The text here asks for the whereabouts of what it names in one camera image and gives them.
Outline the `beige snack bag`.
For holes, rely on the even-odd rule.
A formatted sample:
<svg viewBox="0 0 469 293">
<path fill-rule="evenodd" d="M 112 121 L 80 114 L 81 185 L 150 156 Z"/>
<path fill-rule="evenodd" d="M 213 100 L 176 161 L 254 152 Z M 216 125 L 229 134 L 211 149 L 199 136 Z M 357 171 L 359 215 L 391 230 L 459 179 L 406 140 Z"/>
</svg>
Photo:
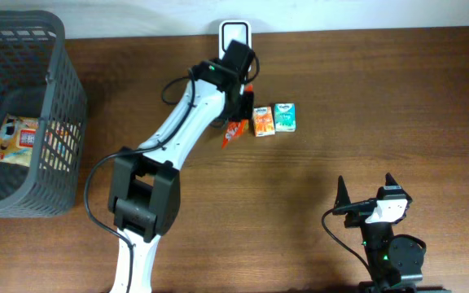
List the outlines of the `beige snack bag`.
<svg viewBox="0 0 469 293">
<path fill-rule="evenodd" d="M 0 163 L 30 166 L 38 119 L 7 114 L 0 128 Z"/>
</svg>

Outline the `red snack bag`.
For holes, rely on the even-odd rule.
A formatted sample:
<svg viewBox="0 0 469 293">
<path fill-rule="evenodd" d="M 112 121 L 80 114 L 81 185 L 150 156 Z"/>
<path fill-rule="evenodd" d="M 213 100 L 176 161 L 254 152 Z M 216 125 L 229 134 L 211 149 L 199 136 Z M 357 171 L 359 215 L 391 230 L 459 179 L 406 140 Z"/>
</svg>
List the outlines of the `red snack bag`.
<svg viewBox="0 0 469 293">
<path fill-rule="evenodd" d="M 241 98 L 243 104 L 241 107 L 240 117 L 228 120 L 226 132 L 221 145 L 222 149 L 225 149 L 231 141 L 239 138 L 248 130 L 248 124 L 252 118 L 254 104 L 253 84 L 249 84 L 245 87 Z"/>
</svg>

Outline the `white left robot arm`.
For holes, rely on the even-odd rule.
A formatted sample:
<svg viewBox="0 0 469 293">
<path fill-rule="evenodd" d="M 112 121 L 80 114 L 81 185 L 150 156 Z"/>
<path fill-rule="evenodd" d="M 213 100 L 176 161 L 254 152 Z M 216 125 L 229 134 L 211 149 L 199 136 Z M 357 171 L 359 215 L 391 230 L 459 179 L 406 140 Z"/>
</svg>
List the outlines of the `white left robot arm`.
<svg viewBox="0 0 469 293">
<path fill-rule="evenodd" d="M 220 59 L 193 66 L 166 121 L 138 149 L 116 154 L 107 204 L 120 241 L 112 291 L 151 291 L 157 246 L 180 208 L 180 170 L 215 120 L 251 119 L 254 96 L 246 86 L 257 61 L 250 46 L 232 41 Z"/>
</svg>

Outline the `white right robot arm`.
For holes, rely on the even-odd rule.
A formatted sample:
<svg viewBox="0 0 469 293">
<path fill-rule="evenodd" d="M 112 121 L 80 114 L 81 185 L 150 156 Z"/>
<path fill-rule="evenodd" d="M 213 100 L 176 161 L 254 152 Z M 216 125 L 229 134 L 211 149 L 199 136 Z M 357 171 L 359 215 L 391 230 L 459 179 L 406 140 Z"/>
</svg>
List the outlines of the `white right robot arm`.
<svg viewBox="0 0 469 293">
<path fill-rule="evenodd" d="M 423 280 L 426 243 L 408 234 L 393 233 L 393 226 L 406 217 L 412 198 L 391 174 L 374 198 L 352 202 L 344 179 L 338 177 L 333 215 L 344 215 L 344 227 L 358 228 L 366 254 L 369 282 L 360 292 L 416 292 Z"/>
</svg>

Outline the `grey plastic mesh basket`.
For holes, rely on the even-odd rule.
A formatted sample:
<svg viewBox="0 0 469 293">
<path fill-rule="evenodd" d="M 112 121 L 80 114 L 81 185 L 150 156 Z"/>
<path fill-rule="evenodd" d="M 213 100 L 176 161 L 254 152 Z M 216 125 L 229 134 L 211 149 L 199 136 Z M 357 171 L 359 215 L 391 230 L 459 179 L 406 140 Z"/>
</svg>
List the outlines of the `grey plastic mesh basket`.
<svg viewBox="0 0 469 293">
<path fill-rule="evenodd" d="M 0 218 L 52 217 L 73 206 L 87 97 L 48 11 L 0 11 L 0 137 L 8 118 L 38 122 L 29 165 L 0 162 Z"/>
</svg>

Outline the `orange tissue pack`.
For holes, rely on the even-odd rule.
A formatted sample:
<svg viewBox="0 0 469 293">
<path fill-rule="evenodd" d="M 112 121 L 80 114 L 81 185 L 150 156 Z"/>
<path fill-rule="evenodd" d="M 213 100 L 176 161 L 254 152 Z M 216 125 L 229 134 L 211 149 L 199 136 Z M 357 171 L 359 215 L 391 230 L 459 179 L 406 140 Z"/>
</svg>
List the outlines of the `orange tissue pack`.
<svg viewBox="0 0 469 293">
<path fill-rule="evenodd" d="M 275 135 L 274 119 L 270 107 L 254 108 L 252 120 L 256 137 Z"/>
</svg>

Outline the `teal tissue pack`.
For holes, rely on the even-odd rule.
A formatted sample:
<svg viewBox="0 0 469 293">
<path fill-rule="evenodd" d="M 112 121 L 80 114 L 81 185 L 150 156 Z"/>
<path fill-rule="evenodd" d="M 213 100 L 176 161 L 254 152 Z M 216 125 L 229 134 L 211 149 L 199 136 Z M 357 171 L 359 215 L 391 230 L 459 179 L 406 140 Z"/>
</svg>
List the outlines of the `teal tissue pack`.
<svg viewBox="0 0 469 293">
<path fill-rule="evenodd" d="M 296 131 L 296 108 L 294 103 L 276 103 L 274 105 L 274 123 L 277 132 Z"/>
</svg>

